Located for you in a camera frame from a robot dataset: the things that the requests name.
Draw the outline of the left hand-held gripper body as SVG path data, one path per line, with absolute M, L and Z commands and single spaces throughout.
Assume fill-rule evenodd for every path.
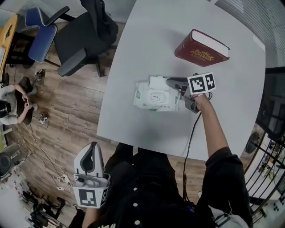
M 73 192 L 78 206 L 83 208 L 101 208 L 106 201 L 110 175 L 103 177 L 74 174 L 75 186 Z

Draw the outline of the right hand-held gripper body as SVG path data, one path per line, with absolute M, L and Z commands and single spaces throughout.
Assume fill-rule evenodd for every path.
M 180 93 L 184 97 L 185 106 L 194 113 L 198 113 L 194 97 L 207 94 L 216 89 L 213 72 L 197 74 L 187 77 L 188 82 L 180 82 Z

